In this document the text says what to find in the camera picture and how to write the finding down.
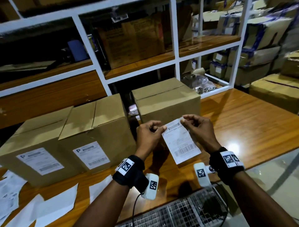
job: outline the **hand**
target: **hand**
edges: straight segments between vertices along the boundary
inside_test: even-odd
[[[214,127],[210,119],[194,114],[183,115],[182,125],[193,134],[197,141],[209,154],[218,151],[221,147],[216,139]]]
[[[166,129],[165,125],[161,126],[161,121],[149,121],[137,127],[137,150],[135,155],[144,161],[157,146],[162,133]]]

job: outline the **floor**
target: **floor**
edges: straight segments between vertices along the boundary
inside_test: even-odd
[[[247,173],[285,211],[299,219],[299,149],[247,170]],[[234,199],[230,189],[225,188]],[[223,227],[248,226],[237,204],[232,202],[230,206],[230,215]]]

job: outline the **white tracking device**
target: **white tracking device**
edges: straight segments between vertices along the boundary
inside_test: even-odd
[[[208,174],[214,173],[215,170],[210,165],[205,166],[203,162],[195,163],[193,167],[200,186],[202,187],[211,186],[212,184],[210,182]]]
[[[147,173],[145,176],[149,180],[149,184],[141,197],[144,199],[154,200],[157,195],[159,176],[153,173]]]

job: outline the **person's left hand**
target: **person's left hand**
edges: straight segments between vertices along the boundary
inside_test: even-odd
[[[161,121],[149,121],[137,127],[137,150],[136,156],[143,161],[149,156],[152,150],[157,146],[162,133],[167,129],[161,125]]]

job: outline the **person's right hand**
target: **person's right hand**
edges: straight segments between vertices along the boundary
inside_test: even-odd
[[[221,145],[216,139],[213,123],[210,119],[195,114],[187,114],[183,117],[182,125],[193,134],[206,152],[211,154],[220,149]]]

